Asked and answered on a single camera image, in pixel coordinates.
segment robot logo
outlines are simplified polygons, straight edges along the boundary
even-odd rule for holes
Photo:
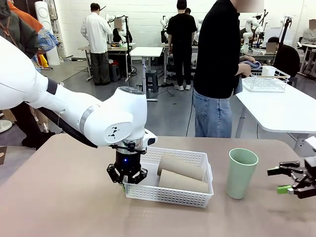
[[[109,135],[108,137],[113,137],[115,139],[115,133],[117,131],[119,131],[119,129],[118,129],[118,127],[112,127],[112,129],[113,129],[113,133],[112,133],[112,135]]]

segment white plastic basket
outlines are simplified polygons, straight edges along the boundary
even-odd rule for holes
[[[157,169],[162,154],[176,156],[185,162],[205,169],[206,172],[203,181],[208,183],[209,192],[207,194],[202,194],[158,187],[160,177],[157,175]],[[148,170],[146,179],[139,184],[126,183],[126,178],[123,180],[126,196],[128,198],[205,208],[214,194],[212,186],[212,170],[208,163],[206,153],[148,147],[147,153],[141,156],[141,165]]]
[[[242,80],[243,86],[252,92],[285,92],[290,75],[274,68],[274,76],[264,76],[263,68],[251,70],[249,77]]]

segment white wall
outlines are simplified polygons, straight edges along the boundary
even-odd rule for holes
[[[308,20],[316,18],[313,16],[313,9],[316,7],[315,0],[264,0],[265,8],[269,12],[266,20],[267,27],[281,26],[280,20],[285,15],[293,16],[291,31],[296,38],[302,35],[308,27]],[[59,23],[67,55],[73,54],[76,57],[84,57],[84,52],[78,51],[79,47],[87,45],[87,41],[80,34],[82,20],[90,11],[90,4],[87,0],[55,0]],[[95,0],[102,10],[110,15],[125,14],[129,16],[129,28],[133,36],[133,42],[138,46],[159,46],[162,16],[172,16],[177,13],[177,0]],[[188,7],[192,10],[195,19],[203,19],[216,0],[187,0]],[[248,17],[256,14],[241,14],[240,27],[243,28]]]

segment jeans pocket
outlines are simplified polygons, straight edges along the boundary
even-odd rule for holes
[[[193,104],[196,109],[196,115],[198,116],[207,116],[208,109],[208,99],[198,96],[196,94],[193,95]]]

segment yellow object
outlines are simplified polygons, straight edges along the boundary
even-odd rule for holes
[[[45,68],[48,68],[48,63],[47,63],[47,60],[45,59],[45,57],[43,55],[40,55],[39,59],[40,59],[41,65]]]

